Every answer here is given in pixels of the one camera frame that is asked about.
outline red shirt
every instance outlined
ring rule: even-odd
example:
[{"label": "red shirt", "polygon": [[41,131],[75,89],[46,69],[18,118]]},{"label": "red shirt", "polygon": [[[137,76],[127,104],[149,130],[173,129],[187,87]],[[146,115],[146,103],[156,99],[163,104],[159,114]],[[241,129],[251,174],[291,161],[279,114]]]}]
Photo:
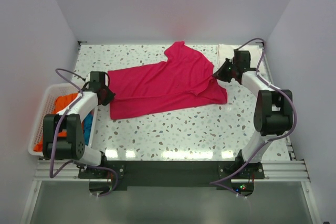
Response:
[{"label": "red shirt", "polygon": [[108,71],[113,120],[207,104],[227,103],[226,90],[212,77],[214,65],[201,52],[175,42],[167,61]]}]

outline orange cloth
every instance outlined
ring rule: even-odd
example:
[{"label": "orange cloth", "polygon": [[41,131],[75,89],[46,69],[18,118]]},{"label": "orange cloth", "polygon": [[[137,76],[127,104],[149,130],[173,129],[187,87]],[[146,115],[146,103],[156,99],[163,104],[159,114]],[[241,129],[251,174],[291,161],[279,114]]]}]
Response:
[{"label": "orange cloth", "polygon": [[[56,114],[57,112],[65,109],[74,99],[76,99],[77,95],[78,93],[73,93],[73,94],[64,95],[62,97],[58,97],[54,103],[55,108],[51,112],[51,114]],[[62,131],[58,133],[58,136],[66,136],[66,135],[67,135],[66,131]],[[42,150],[43,150],[43,138],[38,144],[35,145],[34,152],[42,152]]]}]

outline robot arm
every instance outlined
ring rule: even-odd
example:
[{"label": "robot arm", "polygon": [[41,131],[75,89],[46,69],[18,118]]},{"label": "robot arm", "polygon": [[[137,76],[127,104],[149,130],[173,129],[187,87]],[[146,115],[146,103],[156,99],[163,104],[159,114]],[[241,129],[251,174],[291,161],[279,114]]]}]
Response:
[{"label": "robot arm", "polygon": [[[269,139],[276,135],[283,135],[290,130],[293,124],[292,108],[289,102],[280,93],[265,85],[258,79],[255,68],[250,67],[251,56],[249,51],[234,50],[234,57],[226,59],[214,77],[220,81],[231,82],[234,78],[257,97],[254,113],[253,133],[248,144],[238,154],[240,162],[247,161],[252,154]],[[290,90],[282,90],[290,99]],[[258,163],[269,144],[265,145],[250,163]]]},{"label": "robot arm", "polygon": [[52,143],[56,125],[62,115],[68,111],[60,124],[59,132],[66,131],[66,136],[58,136],[55,159],[73,159],[82,164],[99,166],[104,155],[85,145],[81,122],[98,105],[107,105],[115,94],[107,87],[106,73],[92,71],[90,81],[78,93],[77,98],[57,114],[48,114],[43,119],[43,156],[51,158]]}]

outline gray wall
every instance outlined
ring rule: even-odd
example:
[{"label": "gray wall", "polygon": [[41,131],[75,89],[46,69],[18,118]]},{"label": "gray wall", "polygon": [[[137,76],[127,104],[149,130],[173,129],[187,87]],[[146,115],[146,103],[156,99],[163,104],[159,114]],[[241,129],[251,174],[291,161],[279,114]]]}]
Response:
[{"label": "gray wall", "polygon": [[238,44],[268,37],[289,0],[57,0],[78,40],[90,43]]},{"label": "gray wall", "polygon": [[336,0],[291,0],[268,39],[276,84],[293,91],[292,142],[305,158],[324,220],[336,223]]},{"label": "gray wall", "polygon": [[27,151],[36,110],[77,45],[56,0],[0,0],[0,10],[0,223],[19,223],[36,166]]}]

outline blue cloth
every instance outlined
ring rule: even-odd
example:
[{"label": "blue cloth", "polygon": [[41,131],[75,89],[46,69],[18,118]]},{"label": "blue cloth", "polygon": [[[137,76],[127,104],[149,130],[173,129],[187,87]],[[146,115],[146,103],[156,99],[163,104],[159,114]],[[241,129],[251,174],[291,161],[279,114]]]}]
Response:
[{"label": "blue cloth", "polygon": [[89,113],[83,121],[83,133],[84,133],[85,145],[89,145],[92,122],[93,122],[93,115]]}]

